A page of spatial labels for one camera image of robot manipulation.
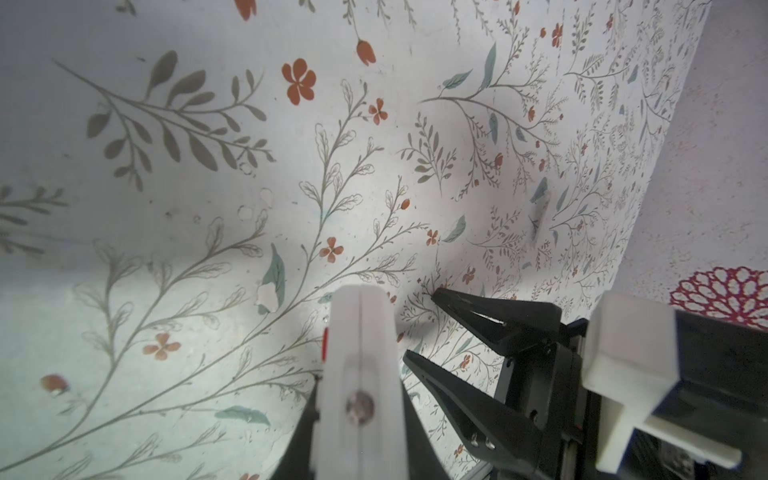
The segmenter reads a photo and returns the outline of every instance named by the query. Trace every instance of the white wall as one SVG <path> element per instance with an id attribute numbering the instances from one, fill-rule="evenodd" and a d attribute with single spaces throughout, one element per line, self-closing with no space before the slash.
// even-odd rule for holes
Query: white wall
<path id="1" fill-rule="evenodd" d="M 766 25 L 768 2 L 711 5 L 614 290 L 668 302 L 695 272 L 768 270 Z"/>

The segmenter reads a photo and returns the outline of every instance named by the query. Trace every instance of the white plastic part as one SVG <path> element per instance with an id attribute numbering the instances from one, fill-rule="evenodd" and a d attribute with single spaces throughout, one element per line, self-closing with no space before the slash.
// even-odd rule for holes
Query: white plastic part
<path id="1" fill-rule="evenodd" d="M 674 309 L 603 293 L 589 322 L 581 367 L 581 383 L 603 397 L 597 470 L 616 473 L 635 428 L 725 468 L 738 465 L 739 450 L 651 415 L 679 381 Z"/>
<path id="2" fill-rule="evenodd" d="M 376 286 L 343 286 L 333 294 L 319 399 L 318 480 L 406 480 L 408 452 L 397 371 L 395 316 Z M 370 422 L 354 425 L 347 400 L 373 399 Z"/>

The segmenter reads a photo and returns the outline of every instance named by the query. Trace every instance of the leafy branch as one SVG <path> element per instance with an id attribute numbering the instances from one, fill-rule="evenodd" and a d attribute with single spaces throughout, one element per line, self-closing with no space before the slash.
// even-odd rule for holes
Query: leafy branch
<path id="1" fill-rule="evenodd" d="M 413 139 L 411 134 L 408 134 L 408 148 L 403 148 L 400 151 L 400 159 L 403 159 L 408 154 L 408 160 L 413 155 L 416 155 L 416 160 L 419 165 L 416 166 L 414 171 L 423 174 L 418 183 L 423 184 L 432 177 L 437 179 L 438 188 L 442 195 L 442 181 L 451 177 L 451 170 L 456 161 L 456 149 L 447 151 L 443 157 L 443 146 L 440 146 L 440 133 L 434 131 L 434 125 L 429 125 L 427 130 L 427 117 L 422 120 L 422 114 L 416 118 L 416 128 L 419 129 L 419 145 L 413 146 Z"/>
<path id="2" fill-rule="evenodd" d="M 113 115 L 118 118 L 122 136 L 107 144 L 104 148 L 104 156 L 107 159 L 117 158 L 127 144 L 129 161 L 127 165 L 117 167 L 114 170 L 114 176 L 119 178 L 127 175 L 128 180 L 134 183 L 136 189 L 143 191 L 144 183 L 139 174 L 137 162 L 141 164 L 141 167 L 148 174 L 153 169 L 151 159 L 142 148 L 143 145 L 138 142 L 138 140 L 141 140 L 143 144 L 152 144 L 152 134 L 140 121 L 130 116 L 124 110 L 121 110 L 119 104 L 125 104 L 148 115 L 161 126 L 163 145 L 168 155 L 176 162 L 181 160 L 181 151 L 173 133 L 174 129 L 181 129 L 187 135 L 192 155 L 209 170 L 218 170 L 218 163 L 205 142 L 216 144 L 221 149 L 224 162 L 233 169 L 241 167 L 238 161 L 243 155 L 247 158 L 248 163 L 253 168 L 256 168 L 258 166 L 254 155 L 256 152 L 264 155 L 270 162 L 275 161 L 270 150 L 265 148 L 266 139 L 264 138 L 252 142 L 249 135 L 237 135 L 234 136 L 235 138 L 229 139 L 225 137 L 229 130 L 232 130 L 234 133 L 240 132 L 240 124 L 231 116 L 231 111 L 236 108 L 245 108 L 257 120 L 266 121 L 266 115 L 259 108 L 246 103 L 256 92 L 261 82 L 261 79 L 259 81 L 254 79 L 253 73 L 250 70 L 246 70 L 245 74 L 250 91 L 240 98 L 240 78 L 234 76 L 231 83 L 233 101 L 231 104 L 221 108 L 192 108 L 207 104 L 215 98 L 215 94 L 212 91 L 198 93 L 206 81 L 205 70 L 195 71 L 176 81 L 171 87 L 164 104 L 148 103 L 154 89 L 169 81 L 173 76 L 177 60 L 178 56 L 174 50 L 170 50 L 160 57 L 152 68 L 147 91 L 142 101 L 132 100 L 115 94 L 76 73 L 62 63 L 55 61 L 55 64 L 60 68 L 98 91 L 107 103 L 106 111 L 89 117 L 88 138 L 95 138 L 100 135 L 108 126 Z M 173 103 L 180 96 L 184 96 L 187 100 L 180 107 L 173 107 Z M 221 117 L 226 121 L 227 126 L 212 128 L 208 123 L 200 119 L 200 115 L 206 116 L 202 120 L 214 115 Z M 235 157 L 234 152 L 239 152 L 237 157 Z"/>
<path id="3" fill-rule="evenodd" d="M 8 200 L 11 193 L 13 193 L 13 189 L 9 185 L 4 185 L 0 188 L 0 224 L 6 222 L 17 227 L 26 227 L 28 221 L 20 217 L 16 213 L 17 210 L 50 215 L 51 211 L 47 208 L 48 206 L 69 207 L 69 204 L 59 200 L 64 193 L 63 188 L 57 188 L 53 194 L 46 195 L 46 190 L 43 187 L 38 187 L 33 197 L 21 200 Z M 14 250 L 19 250 L 28 255 L 35 256 L 42 255 L 45 252 L 42 248 L 12 240 L 11 235 L 11 231 L 0 227 L 0 247 L 2 247 L 5 253 L 13 253 Z"/>

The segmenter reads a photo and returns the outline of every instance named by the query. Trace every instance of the red marking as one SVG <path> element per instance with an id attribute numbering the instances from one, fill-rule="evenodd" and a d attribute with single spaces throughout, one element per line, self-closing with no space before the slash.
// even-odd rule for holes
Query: red marking
<path id="1" fill-rule="evenodd" d="M 326 361 L 326 352 L 328 351 L 328 327 L 323 332 L 323 361 Z"/>

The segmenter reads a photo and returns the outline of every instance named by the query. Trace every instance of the metal screw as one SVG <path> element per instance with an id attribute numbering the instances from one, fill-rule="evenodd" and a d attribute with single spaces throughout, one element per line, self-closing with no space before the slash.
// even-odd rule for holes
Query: metal screw
<path id="1" fill-rule="evenodd" d="M 346 401 L 346 418 L 353 425 L 362 427 L 373 418 L 373 398 L 366 392 L 353 393 Z"/>

